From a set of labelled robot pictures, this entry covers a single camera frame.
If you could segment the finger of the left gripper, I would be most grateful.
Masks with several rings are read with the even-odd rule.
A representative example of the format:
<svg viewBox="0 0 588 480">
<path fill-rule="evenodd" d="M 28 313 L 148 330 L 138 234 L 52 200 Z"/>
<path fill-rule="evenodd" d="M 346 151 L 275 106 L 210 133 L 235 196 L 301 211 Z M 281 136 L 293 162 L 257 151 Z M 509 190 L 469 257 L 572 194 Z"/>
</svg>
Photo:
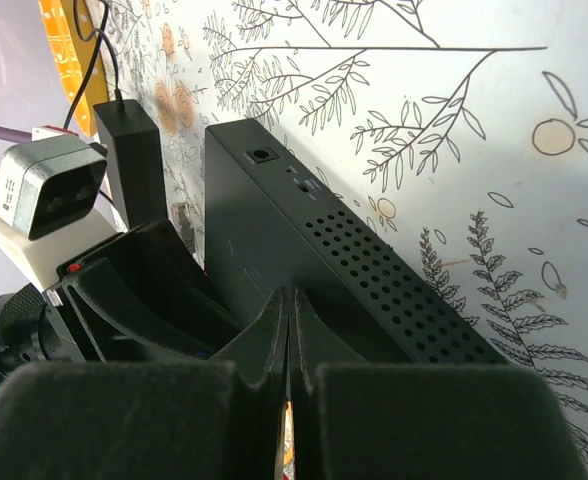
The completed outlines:
<svg viewBox="0 0 588 480">
<path fill-rule="evenodd" d="M 161 320 L 196 340 L 231 340 L 240 333 L 225 302 L 167 220 L 118 236 L 132 289 Z"/>
</svg>

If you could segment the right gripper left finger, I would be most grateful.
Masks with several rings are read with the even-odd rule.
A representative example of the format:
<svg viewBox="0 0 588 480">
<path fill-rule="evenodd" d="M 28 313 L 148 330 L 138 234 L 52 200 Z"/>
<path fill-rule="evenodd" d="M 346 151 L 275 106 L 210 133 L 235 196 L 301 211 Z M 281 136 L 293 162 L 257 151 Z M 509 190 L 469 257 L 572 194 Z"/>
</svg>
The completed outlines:
<svg viewBox="0 0 588 480">
<path fill-rule="evenodd" d="M 0 388 L 0 479 L 279 479 L 287 295 L 208 360 L 34 362 Z"/>
</svg>

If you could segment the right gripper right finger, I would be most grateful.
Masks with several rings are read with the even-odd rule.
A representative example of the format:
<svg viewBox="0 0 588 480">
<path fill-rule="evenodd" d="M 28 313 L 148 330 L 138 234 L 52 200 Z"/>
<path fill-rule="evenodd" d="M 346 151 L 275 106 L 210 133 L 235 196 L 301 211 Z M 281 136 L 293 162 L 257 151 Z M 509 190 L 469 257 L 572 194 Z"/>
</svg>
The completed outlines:
<svg viewBox="0 0 588 480">
<path fill-rule="evenodd" d="M 583 479 L 553 392 L 508 366 L 364 360 L 291 297 L 299 479 Z"/>
</svg>

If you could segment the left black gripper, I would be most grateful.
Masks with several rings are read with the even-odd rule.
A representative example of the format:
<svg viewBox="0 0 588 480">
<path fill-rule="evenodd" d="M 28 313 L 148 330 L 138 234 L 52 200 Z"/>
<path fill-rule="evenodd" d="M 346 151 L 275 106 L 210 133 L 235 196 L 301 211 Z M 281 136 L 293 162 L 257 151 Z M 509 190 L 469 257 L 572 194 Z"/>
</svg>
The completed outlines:
<svg viewBox="0 0 588 480">
<path fill-rule="evenodd" d="M 118 244 L 104 244 L 58 268 L 62 289 L 27 284 L 0 295 L 0 386 L 28 363 L 85 363 L 83 328 L 103 360 L 208 358 L 219 350 L 219 340 L 196 340 L 144 305 L 123 260 Z"/>
</svg>

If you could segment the black network switch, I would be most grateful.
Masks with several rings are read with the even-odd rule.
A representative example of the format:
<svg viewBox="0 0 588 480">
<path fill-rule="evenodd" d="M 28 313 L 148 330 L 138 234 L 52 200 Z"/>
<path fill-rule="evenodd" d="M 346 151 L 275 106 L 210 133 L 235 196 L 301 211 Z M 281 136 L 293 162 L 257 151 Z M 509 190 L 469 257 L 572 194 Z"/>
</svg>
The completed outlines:
<svg viewBox="0 0 588 480">
<path fill-rule="evenodd" d="M 322 321 L 377 362 L 493 364 L 501 356 L 260 123 L 207 127 L 205 268 L 252 321 L 300 288 Z"/>
</svg>

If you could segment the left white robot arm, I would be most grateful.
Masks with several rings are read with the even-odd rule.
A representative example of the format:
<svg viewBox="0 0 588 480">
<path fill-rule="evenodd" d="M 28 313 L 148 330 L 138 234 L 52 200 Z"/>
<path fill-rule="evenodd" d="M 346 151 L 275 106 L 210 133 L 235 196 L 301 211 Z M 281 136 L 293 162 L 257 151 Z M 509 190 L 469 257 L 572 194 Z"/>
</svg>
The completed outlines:
<svg viewBox="0 0 588 480">
<path fill-rule="evenodd" d="M 208 359 L 240 329 L 167 219 L 120 231 L 96 209 L 102 147 L 41 127 L 0 161 L 0 386 L 33 362 Z"/>
</svg>

